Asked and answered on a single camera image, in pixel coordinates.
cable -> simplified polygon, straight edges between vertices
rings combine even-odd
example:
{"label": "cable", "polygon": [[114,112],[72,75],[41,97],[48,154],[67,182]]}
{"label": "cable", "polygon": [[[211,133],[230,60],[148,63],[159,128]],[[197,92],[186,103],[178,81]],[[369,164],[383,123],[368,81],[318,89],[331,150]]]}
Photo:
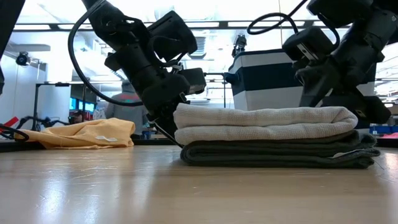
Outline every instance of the cable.
{"label": "cable", "polygon": [[[6,138],[6,139],[15,140],[15,141],[17,141],[17,142],[26,142],[26,141],[29,140],[29,136],[28,136],[26,133],[23,133],[23,132],[20,131],[20,130],[7,127],[7,126],[5,126],[5,125],[3,125],[3,124],[0,124],[0,129],[3,129],[3,130],[8,131],[9,135],[4,134],[3,132],[0,133],[0,135],[1,135],[2,137]],[[20,136],[23,137],[23,139],[16,139],[16,138],[14,138],[14,135],[15,135],[15,134],[19,134]]]}
{"label": "cable", "polygon": [[336,37],[336,42],[333,44],[333,50],[332,50],[332,51],[336,50],[336,49],[340,46],[340,35],[338,34],[336,28],[334,28],[334,27],[328,22],[328,19],[325,18],[325,16],[323,16],[323,15],[320,14],[320,15],[318,15],[318,18],[319,18],[319,20],[321,20],[321,21],[324,23],[324,25],[325,25],[328,29],[330,29],[330,31],[335,35],[335,37]]}
{"label": "cable", "polygon": [[[269,31],[271,31],[271,30],[273,30],[273,29],[275,29],[275,28],[278,28],[280,25],[282,25],[282,24],[283,24],[284,22],[286,22],[286,21],[289,21],[289,22],[290,22],[290,24],[291,24],[292,27],[293,27],[293,30],[294,30],[295,34],[298,33],[299,30],[297,29],[297,26],[296,26],[295,22],[293,21],[292,16],[293,16],[293,15],[294,15],[294,14],[295,14],[307,1],[308,1],[308,0],[303,0],[303,1],[301,1],[301,2],[296,6],[296,8],[294,8],[293,11],[290,12],[288,15],[286,15],[286,14],[284,14],[284,13],[281,13],[281,12],[273,12],[273,13],[268,13],[268,14],[265,14],[265,15],[263,15],[263,16],[258,17],[257,19],[255,19],[253,22],[250,23],[250,25],[249,25],[249,27],[248,27],[248,29],[247,29],[248,34],[251,34],[251,35],[264,34],[264,33],[269,32]],[[264,20],[264,19],[268,19],[268,18],[270,18],[270,17],[275,17],[275,16],[280,16],[280,17],[282,17],[283,19],[282,19],[281,21],[279,21],[277,24],[273,25],[272,27],[268,27],[268,28],[265,28],[265,29],[259,30],[259,31],[253,31],[253,30],[252,30],[253,27],[254,27],[258,22],[260,22],[260,21],[262,21],[262,20]]]}
{"label": "cable", "polygon": [[98,9],[100,9],[104,4],[106,3],[106,0],[98,0],[93,6],[91,6],[82,17],[77,20],[76,24],[73,25],[72,30],[69,33],[68,36],[68,52],[70,56],[70,60],[72,61],[73,67],[75,68],[78,76],[80,79],[83,81],[83,83],[89,88],[94,94],[99,96],[101,99],[106,100],[114,105],[119,105],[119,106],[141,106],[143,105],[142,102],[136,102],[136,103],[125,103],[121,102],[118,100],[114,100],[104,94],[102,94],[100,91],[98,91],[85,77],[83,71],[81,70],[79,63],[77,62],[75,51],[73,49],[73,41],[75,39],[76,33],[79,29],[79,27],[92,15],[94,14]]}

table surface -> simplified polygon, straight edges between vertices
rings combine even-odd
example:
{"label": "table surface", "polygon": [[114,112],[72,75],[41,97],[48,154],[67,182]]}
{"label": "table surface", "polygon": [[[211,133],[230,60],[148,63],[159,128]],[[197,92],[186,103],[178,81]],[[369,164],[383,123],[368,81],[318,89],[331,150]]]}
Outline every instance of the table surface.
{"label": "table surface", "polygon": [[368,170],[190,167],[174,146],[0,154],[0,223],[398,223],[398,150]]}

robotic arm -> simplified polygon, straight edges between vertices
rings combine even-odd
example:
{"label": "robotic arm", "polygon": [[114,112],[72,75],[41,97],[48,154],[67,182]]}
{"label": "robotic arm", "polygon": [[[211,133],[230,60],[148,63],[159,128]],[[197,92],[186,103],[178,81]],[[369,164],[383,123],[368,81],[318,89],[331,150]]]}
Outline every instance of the robotic arm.
{"label": "robotic arm", "polygon": [[[99,2],[82,1],[88,11]],[[186,95],[201,93],[206,85],[200,68],[178,70],[179,60],[197,50],[191,30],[174,11],[146,27],[106,1],[89,20],[96,35],[115,50],[105,65],[123,70],[148,110],[149,121],[177,144],[173,112],[179,103],[189,103]]]}
{"label": "robotic arm", "polygon": [[234,49],[232,50],[232,57],[235,58],[239,53],[245,52],[244,47],[247,46],[248,42],[244,35],[238,35],[235,40]]}
{"label": "robotic arm", "polygon": [[391,112],[376,96],[357,89],[378,62],[383,48],[396,42],[396,0],[311,0],[307,9],[335,34],[336,28],[352,24],[337,43],[318,27],[289,37],[282,48],[295,61],[296,77],[303,83],[300,106],[344,106],[369,123],[385,123]]}

ceiling light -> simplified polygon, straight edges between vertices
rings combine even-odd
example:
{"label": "ceiling light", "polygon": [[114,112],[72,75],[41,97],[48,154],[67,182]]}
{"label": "ceiling light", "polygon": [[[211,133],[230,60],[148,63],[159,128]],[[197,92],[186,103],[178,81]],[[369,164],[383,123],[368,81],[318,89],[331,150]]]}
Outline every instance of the ceiling light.
{"label": "ceiling light", "polygon": [[[256,23],[254,27],[270,27],[275,25],[276,22],[274,21],[262,21]],[[228,22],[228,27],[248,27],[251,22]]]}
{"label": "ceiling light", "polygon": [[[55,85],[57,83],[67,83],[71,85],[78,85],[78,84],[84,84],[81,81],[75,81],[75,82],[45,82],[45,84],[50,84],[50,85]],[[122,81],[90,81],[91,84],[114,84],[114,83],[119,83],[120,85],[122,84]]]}
{"label": "ceiling light", "polygon": [[322,21],[316,21],[313,23],[314,26],[325,26]]}
{"label": "ceiling light", "polygon": [[188,27],[201,28],[201,27],[218,27],[218,22],[186,22]]}
{"label": "ceiling light", "polygon": [[[294,23],[296,24],[296,26],[300,27],[300,26],[304,26],[304,22],[303,21],[294,21]],[[290,22],[284,22],[282,23],[282,26],[284,27],[291,27],[291,23]]]}
{"label": "ceiling light", "polygon": [[120,81],[120,78],[115,75],[102,75],[102,76],[94,76],[91,77],[92,81]]}
{"label": "ceiling light", "polygon": [[[72,27],[73,27],[74,25],[58,25],[58,27],[60,28],[60,29],[66,29],[66,30],[70,30],[70,29],[72,29]],[[81,25],[80,27],[79,27],[79,30],[92,30],[93,29],[93,26],[91,25],[91,24],[83,24],[83,25]]]}
{"label": "ceiling light", "polygon": [[14,30],[50,30],[49,25],[15,25]]}

orange cloth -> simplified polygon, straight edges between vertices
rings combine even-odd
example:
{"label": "orange cloth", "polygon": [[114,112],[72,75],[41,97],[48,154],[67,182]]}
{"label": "orange cloth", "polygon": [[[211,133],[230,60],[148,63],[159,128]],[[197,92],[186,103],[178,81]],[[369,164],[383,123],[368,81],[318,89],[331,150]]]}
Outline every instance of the orange cloth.
{"label": "orange cloth", "polygon": [[133,122],[111,118],[47,128],[42,132],[21,131],[29,135],[29,141],[38,141],[46,149],[104,149],[133,146],[130,136],[135,130]]}

